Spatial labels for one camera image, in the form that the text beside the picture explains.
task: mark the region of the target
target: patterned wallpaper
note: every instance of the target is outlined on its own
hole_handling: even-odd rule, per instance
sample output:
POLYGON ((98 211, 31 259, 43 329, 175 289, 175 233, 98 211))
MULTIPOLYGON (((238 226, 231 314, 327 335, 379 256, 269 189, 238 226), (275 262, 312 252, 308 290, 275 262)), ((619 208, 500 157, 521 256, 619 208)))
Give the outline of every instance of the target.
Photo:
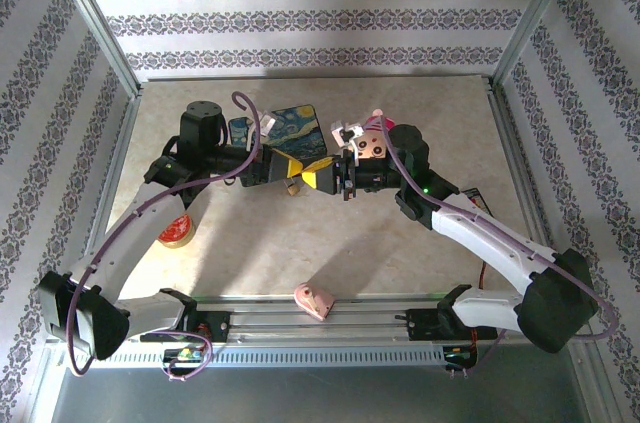
POLYGON ((81 255, 128 97, 74 0, 0 0, 0 421, 22 421, 36 285, 81 255))
POLYGON ((553 0, 504 85, 550 236, 587 257, 620 317, 598 347, 623 421, 640 421, 637 5, 553 0))
POLYGON ((529 0, 97 0, 138 78, 491 74, 529 0))

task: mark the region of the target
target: striped wallpaper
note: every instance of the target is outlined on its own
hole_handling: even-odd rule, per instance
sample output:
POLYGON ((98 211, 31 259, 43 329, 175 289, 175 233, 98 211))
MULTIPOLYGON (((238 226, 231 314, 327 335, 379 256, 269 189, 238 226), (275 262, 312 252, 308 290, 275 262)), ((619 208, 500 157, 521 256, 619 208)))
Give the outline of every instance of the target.
POLYGON ((529 0, 97 0, 138 78, 490 74, 529 0))
POLYGON ((74 0, 0 0, 0 421, 45 339, 36 285, 81 255, 128 97, 74 0))
POLYGON ((504 85, 550 236, 587 257, 620 317, 598 347, 622 421, 640 421, 637 3, 553 0, 504 85))

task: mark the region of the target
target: white wall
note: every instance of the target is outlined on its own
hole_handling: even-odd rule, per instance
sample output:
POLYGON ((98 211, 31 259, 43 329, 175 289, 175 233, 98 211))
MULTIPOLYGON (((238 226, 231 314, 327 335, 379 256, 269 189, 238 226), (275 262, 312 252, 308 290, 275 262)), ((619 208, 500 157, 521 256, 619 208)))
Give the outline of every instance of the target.
POLYGON ((620 317, 598 346, 624 421, 640 420, 638 1, 553 0, 504 85, 548 231, 620 317))
POLYGON ((0 0, 0 421, 22 421, 36 285, 77 259, 128 97, 73 0, 0 0))
POLYGON ((491 74, 529 0, 97 0, 141 79, 491 74))

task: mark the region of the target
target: white tabletop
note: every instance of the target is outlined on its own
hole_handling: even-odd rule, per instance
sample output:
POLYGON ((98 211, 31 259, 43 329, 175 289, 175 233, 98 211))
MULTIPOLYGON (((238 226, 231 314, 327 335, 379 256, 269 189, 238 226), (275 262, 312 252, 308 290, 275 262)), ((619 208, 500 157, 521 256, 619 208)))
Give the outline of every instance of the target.
MULTIPOLYGON (((431 167, 460 189, 478 187, 494 216, 525 233, 524 219, 480 77, 260 79, 154 82, 145 86, 111 214, 133 199, 142 176, 178 133, 191 101, 220 104, 227 120, 242 116, 230 100, 241 90, 259 109, 315 107, 329 151, 335 120, 364 121, 382 108, 416 125, 431 167)), ((336 296, 448 292, 477 284, 481 261, 457 243, 408 220, 394 190, 343 202, 303 187, 289 196, 281 182, 242 188, 209 185, 188 212, 198 223, 184 248, 155 243, 121 294, 145 296, 172 287, 198 297, 291 295, 312 280, 336 296)), ((509 284, 488 269, 485 288, 509 284)))

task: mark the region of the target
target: pink object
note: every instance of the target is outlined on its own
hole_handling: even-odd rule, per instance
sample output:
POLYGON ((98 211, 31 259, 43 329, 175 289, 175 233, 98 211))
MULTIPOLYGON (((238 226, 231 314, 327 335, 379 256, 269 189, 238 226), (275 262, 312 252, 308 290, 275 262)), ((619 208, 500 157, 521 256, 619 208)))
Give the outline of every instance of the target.
POLYGON ((322 288, 310 283, 301 283, 293 292, 296 305, 309 313, 314 318, 324 321, 336 299, 322 288))

